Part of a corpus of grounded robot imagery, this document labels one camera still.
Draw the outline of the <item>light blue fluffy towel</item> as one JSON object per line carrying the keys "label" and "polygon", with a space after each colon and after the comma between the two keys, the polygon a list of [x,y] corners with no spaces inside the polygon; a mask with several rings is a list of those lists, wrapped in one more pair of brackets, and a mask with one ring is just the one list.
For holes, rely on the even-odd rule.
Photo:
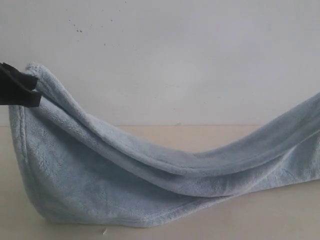
{"label": "light blue fluffy towel", "polygon": [[252,192],[320,177],[320,97],[204,152],[146,142],[86,113],[44,66],[36,108],[9,107],[24,189],[56,223],[159,226]]}

